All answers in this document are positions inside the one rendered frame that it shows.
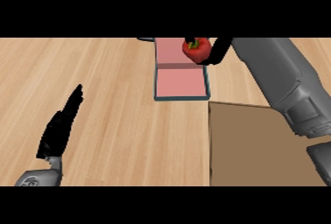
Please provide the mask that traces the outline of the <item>brown cardboard box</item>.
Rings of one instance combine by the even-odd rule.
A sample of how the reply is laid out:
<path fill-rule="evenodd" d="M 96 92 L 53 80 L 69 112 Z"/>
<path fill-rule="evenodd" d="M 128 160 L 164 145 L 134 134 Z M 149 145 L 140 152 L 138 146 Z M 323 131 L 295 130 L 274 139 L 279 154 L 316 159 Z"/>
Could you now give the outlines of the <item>brown cardboard box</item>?
<path fill-rule="evenodd" d="M 267 107 L 209 104 L 211 184 L 214 186 L 320 186 L 305 147 L 331 136 L 292 132 Z"/>

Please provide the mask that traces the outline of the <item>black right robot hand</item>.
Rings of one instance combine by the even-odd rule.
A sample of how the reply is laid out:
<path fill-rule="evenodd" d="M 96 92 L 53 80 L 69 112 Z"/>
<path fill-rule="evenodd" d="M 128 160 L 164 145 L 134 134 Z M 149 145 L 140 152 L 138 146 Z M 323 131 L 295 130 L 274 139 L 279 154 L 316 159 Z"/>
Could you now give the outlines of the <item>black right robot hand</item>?
<path fill-rule="evenodd" d="M 196 65 L 217 65 L 223 61 L 224 54 L 232 45 L 232 38 L 217 38 L 214 43 L 211 43 L 211 53 L 208 59 Z"/>

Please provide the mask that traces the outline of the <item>pink tray with teal rim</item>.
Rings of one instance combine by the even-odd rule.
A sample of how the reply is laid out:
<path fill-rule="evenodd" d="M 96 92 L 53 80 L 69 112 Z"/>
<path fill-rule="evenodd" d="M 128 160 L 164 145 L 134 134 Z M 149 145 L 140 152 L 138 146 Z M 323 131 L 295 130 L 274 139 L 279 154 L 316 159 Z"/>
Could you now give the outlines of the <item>pink tray with teal rim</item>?
<path fill-rule="evenodd" d="M 155 79 L 153 100 L 208 101 L 206 67 L 196 65 L 181 51 L 183 38 L 138 38 L 153 43 Z"/>

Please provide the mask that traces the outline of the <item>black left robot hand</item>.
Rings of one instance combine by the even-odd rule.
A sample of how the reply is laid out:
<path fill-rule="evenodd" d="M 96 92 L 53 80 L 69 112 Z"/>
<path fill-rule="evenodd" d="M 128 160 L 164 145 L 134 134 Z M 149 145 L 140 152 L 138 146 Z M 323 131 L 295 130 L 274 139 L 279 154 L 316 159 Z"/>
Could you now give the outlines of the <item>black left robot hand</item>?
<path fill-rule="evenodd" d="M 68 145 L 72 122 L 76 117 L 78 107 L 82 102 L 82 86 L 76 85 L 66 100 L 66 105 L 59 110 L 47 125 L 41 136 L 35 157 L 60 157 Z"/>

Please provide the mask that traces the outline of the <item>red bell pepper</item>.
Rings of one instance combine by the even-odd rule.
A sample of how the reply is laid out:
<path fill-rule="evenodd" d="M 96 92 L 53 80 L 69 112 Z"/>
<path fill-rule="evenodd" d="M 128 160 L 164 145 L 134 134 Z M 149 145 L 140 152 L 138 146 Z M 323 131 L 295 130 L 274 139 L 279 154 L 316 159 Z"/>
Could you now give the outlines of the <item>red bell pepper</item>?
<path fill-rule="evenodd" d="M 199 64 L 203 62 L 211 53 L 211 43 L 206 38 L 186 38 L 181 43 L 181 51 L 186 57 Z"/>

